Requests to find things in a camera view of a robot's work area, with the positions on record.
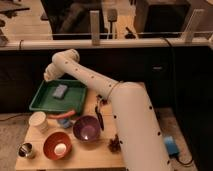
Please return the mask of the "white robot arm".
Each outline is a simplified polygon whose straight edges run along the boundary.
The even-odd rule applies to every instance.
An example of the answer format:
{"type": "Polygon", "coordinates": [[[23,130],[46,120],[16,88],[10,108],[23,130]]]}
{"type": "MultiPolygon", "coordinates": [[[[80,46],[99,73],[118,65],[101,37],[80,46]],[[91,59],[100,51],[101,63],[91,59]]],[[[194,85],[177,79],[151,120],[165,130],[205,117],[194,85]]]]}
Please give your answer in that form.
{"type": "Polygon", "coordinates": [[[44,79],[52,81],[67,73],[111,103],[128,171],[173,171],[146,89],[139,83],[104,76],[80,65],[79,60],[74,49],[55,53],[44,79]]]}

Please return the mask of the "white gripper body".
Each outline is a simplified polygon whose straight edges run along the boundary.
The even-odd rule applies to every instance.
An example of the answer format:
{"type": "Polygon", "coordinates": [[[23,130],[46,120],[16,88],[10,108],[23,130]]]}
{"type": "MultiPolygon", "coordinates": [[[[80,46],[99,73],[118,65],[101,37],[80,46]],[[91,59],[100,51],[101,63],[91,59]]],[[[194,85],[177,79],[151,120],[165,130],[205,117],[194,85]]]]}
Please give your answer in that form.
{"type": "Polygon", "coordinates": [[[44,72],[44,80],[46,82],[55,80],[57,78],[60,77],[60,71],[58,70],[58,68],[53,64],[49,64],[44,72]]]}

